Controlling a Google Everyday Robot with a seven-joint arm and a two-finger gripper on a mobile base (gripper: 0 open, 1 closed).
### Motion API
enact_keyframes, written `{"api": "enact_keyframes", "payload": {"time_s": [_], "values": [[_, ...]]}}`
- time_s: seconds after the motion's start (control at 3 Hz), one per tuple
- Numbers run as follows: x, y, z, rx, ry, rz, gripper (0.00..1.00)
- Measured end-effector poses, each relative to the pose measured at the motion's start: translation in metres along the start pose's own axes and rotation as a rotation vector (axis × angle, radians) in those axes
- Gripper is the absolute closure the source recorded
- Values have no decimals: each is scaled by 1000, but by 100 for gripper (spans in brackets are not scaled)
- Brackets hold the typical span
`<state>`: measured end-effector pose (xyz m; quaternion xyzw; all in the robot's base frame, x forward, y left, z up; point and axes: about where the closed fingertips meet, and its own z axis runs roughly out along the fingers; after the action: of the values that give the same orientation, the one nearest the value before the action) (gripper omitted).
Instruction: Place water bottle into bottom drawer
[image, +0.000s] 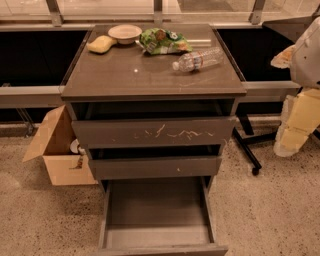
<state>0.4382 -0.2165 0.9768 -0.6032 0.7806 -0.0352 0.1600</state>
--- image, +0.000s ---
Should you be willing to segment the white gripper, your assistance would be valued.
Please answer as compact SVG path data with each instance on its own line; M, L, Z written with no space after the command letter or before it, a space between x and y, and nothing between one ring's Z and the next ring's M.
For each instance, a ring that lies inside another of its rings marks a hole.
M277 156L290 157L299 152L320 125L320 17L311 23L295 46L274 56L271 65L280 69L290 67L293 82L317 88L303 89L297 96L288 95L283 103L273 150Z

